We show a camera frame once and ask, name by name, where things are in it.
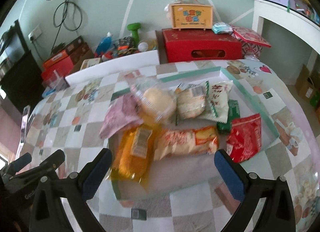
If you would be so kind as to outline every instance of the red snack package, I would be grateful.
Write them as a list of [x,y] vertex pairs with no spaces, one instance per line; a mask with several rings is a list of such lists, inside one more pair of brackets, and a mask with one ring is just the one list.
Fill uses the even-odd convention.
[[261,149],[261,116],[255,114],[232,121],[227,153],[235,163],[248,160]]

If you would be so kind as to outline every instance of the black cable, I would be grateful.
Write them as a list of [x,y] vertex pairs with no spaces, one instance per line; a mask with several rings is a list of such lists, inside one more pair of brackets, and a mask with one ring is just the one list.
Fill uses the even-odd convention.
[[[62,20],[61,20],[60,24],[57,25],[57,24],[56,24],[56,13],[57,13],[58,9],[59,9],[62,5],[63,5]],[[66,18],[67,18],[67,14],[68,14],[68,6],[69,6],[69,5],[73,5],[73,7],[74,7],[73,15],[72,15],[72,22],[73,22],[74,27],[75,27],[74,29],[71,29],[71,28],[67,27],[67,25],[65,24],[65,20],[66,20]],[[79,23],[79,26],[78,26],[78,27],[76,27],[76,24],[74,23],[76,10],[78,10],[79,13],[80,13],[80,23]],[[65,27],[65,29],[67,29],[68,31],[71,31],[71,32],[76,31],[76,33],[78,34],[78,31],[77,31],[77,30],[78,30],[79,27],[81,26],[82,20],[83,20],[83,15],[82,15],[81,8],[80,8],[76,3],[72,2],[72,1],[64,0],[64,2],[62,2],[62,3],[56,8],[56,10],[55,10],[55,12],[54,12],[54,14],[53,14],[53,25],[54,25],[55,28],[59,28],[59,29],[58,29],[56,38],[55,38],[55,40],[54,40],[53,46],[52,46],[52,48],[51,48],[51,53],[52,53],[52,50],[53,50],[53,48],[54,48],[54,45],[56,44],[56,41],[57,41],[57,38],[58,38],[58,35],[59,35],[59,33],[60,33],[60,30],[61,30],[62,25],[63,25],[63,26]]]
[[43,59],[42,59],[42,57],[41,57],[41,55],[40,55],[40,53],[39,53],[39,51],[38,51],[38,48],[37,48],[37,46],[36,46],[36,44],[35,44],[35,41],[34,41],[34,40],[32,40],[32,41],[31,41],[31,43],[32,43],[32,44],[33,44],[33,46],[35,47],[36,52],[37,52],[37,54],[38,54],[39,58],[43,61]]

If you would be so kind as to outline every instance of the barcode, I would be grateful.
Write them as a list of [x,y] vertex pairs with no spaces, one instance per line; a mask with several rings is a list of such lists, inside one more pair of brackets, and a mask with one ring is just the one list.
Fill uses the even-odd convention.
[[138,128],[137,133],[133,140],[131,148],[131,155],[147,158],[148,139],[152,133],[152,130]]
[[203,96],[204,92],[202,86],[193,87],[190,89],[193,97]]

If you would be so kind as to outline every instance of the tablecloth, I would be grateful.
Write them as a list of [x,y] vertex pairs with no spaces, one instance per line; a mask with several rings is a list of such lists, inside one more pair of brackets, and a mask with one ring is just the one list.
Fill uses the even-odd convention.
[[[253,60],[214,60],[161,64],[140,68],[142,75],[162,78],[214,66],[226,68],[269,113],[280,138],[268,149],[242,163],[247,172],[261,178],[286,177],[295,207],[297,231],[308,228],[320,211],[318,171],[320,151],[298,102],[272,69]],[[98,134],[114,92],[128,87],[120,72],[94,79],[42,100],[21,154],[30,152],[30,168],[37,166],[57,149],[65,152],[65,174],[80,171],[92,161],[108,140]],[[269,107],[261,94],[273,89],[284,102]],[[132,220],[131,209],[116,200],[109,180],[104,180],[96,195],[87,203],[106,231],[112,232],[186,232],[221,231],[231,214],[219,199],[216,188],[220,177],[159,197],[139,200],[134,207],[147,211],[147,221]],[[75,231],[80,231],[67,201],[66,213]],[[251,231],[263,207],[260,201],[246,231]]]

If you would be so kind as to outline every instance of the yellow plastic wrapper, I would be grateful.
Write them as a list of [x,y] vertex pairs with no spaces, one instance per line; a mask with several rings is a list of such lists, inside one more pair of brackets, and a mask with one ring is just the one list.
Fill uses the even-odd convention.
[[218,132],[215,126],[190,130],[164,129],[156,143],[154,160],[170,155],[213,154],[218,148]]
[[156,126],[142,124],[123,133],[111,171],[111,179],[131,179],[137,182],[146,174],[153,158]]

